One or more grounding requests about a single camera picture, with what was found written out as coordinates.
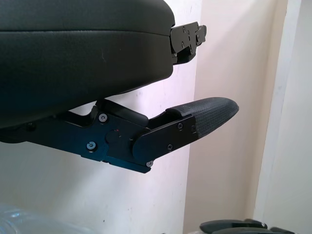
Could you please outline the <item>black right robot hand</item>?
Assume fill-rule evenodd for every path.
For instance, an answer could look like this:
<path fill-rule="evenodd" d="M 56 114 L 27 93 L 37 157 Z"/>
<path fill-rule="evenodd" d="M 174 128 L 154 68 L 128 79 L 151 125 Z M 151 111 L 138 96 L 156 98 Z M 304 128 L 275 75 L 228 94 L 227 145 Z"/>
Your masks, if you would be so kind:
<path fill-rule="evenodd" d="M 205 234 L 295 234 L 279 227 L 268 228 L 266 223 L 250 218 L 207 221 L 199 228 Z"/>

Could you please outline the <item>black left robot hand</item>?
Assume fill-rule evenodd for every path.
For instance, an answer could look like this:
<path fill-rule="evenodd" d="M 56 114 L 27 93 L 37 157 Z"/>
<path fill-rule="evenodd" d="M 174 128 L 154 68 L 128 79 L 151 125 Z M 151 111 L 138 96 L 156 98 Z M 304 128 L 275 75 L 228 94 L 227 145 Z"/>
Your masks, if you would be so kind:
<path fill-rule="evenodd" d="M 109 100 L 171 76 L 207 28 L 175 25 L 163 0 L 3 0 L 0 140 L 31 142 L 147 173 L 239 110 L 225 97 L 154 118 Z"/>

